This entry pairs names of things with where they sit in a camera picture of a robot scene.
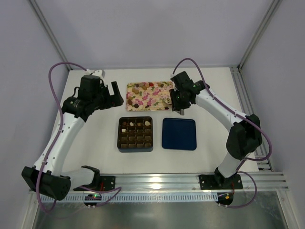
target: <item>glass panel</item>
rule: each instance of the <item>glass panel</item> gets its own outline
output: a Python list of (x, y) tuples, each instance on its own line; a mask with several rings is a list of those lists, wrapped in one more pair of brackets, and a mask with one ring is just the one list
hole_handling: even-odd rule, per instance
[[(249, 201), (253, 193), (234, 195), (234, 205)], [(66, 217), (80, 208), (78, 213)], [(286, 229), (276, 192), (259, 192), (255, 202), (241, 209), (225, 209), (215, 202), (109, 204), (87, 209), (84, 204), (57, 204), (52, 216), (37, 212), (35, 229)]]

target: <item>empty blue tray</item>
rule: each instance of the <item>empty blue tray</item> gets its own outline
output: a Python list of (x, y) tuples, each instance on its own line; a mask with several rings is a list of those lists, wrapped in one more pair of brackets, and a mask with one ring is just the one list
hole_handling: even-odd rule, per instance
[(162, 147), (195, 150), (197, 148), (196, 122), (193, 119), (163, 119)]

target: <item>black tray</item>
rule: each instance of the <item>black tray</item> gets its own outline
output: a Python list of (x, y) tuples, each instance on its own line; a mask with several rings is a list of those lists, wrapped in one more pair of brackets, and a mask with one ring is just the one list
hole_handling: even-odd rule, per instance
[(153, 150), (153, 119), (151, 117), (122, 117), (119, 119), (118, 149), (123, 153)]

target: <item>floral fabric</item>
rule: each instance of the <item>floral fabric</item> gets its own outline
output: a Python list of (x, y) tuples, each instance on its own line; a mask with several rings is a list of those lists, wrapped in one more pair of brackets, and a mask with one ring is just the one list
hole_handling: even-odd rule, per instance
[(140, 82), (127, 84), (127, 111), (157, 111), (171, 109), (169, 90), (172, 82)]

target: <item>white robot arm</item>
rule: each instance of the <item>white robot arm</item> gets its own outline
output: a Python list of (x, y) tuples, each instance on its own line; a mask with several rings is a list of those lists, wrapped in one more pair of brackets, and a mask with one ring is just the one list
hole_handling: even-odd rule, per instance
[[(97, 72), (101, 74), (85, 75), (81, 78), (80, 87), (76, 87), (79, 88), (77, 98), (73, 95), (63, 103), (62, 129), (59, 130), (59, 122), (49, 143), (34, 163), (34, 166), (23, 169), (21, 175), (31, 190), (36, 191), (38, 173), (43, 163), (45, 165), (40, 180), (40, 193), (55, 200), (64, 199), (70, 190), (79, 186), (95, 189), (100, 184), (100, 171), (93, 167), (82, 166), (78, 170), (62, 172), (67, 153), (88, 117), (96, 110), (109, 109), (123, 104), (117, 83), (111, 82), (113, 94), (110, 95), (109, 85), (105, 85), (104, 80), (100, 78), (100, 76), (103, 76), (103, 71), (98, 70)], [(44, 161), (58, 131), (61, 133), (51, 148), (47, 160)]]
[[(259, 118), (252, 114), (247, 116), (245, 113), (237, 111), (229, 104), (219, 99), (218, 96), (211, 90), (211, 96), (205, 88), (202, 81), (193, 82), (190, 80), (186, 72), (179, 73), (171, 78), (176, 89), (171, 89), (172, 110), (181, 111), (189, 108), (191, 104), (207, 110), (219, 122), (221, 122), (229, 132), (226, 148), (228, 150), (223, 162), (215, 170), (215, 181), (219, 187), (223, 187), (230, 183), (230, 178), (236, 174), (237, 168), (243, 163), (245, 157), (256, 150), (262, 143), (262, 136), (253, 126), (245, 120), (236, 116), (249, 119), (257, 126), (260, 126)], [(217, 97), (222, 103), (235, 112), (230, 113), (221, 106), (214, 97)]]

